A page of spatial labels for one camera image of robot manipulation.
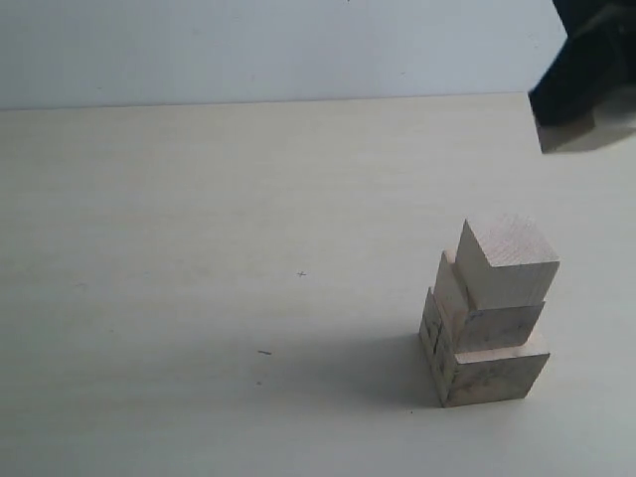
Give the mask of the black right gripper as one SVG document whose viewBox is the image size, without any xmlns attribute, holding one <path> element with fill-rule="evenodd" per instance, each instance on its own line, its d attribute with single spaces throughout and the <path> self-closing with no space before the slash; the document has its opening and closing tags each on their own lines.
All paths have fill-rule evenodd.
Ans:
<svg viewBox="0 0 636 477">
<path fill-rule="evenodd" d="M 529 92 L 535 119 L 557 126 L 635 85 L 635 3 L 555 1 L 566 40 Z"/>
</svg>

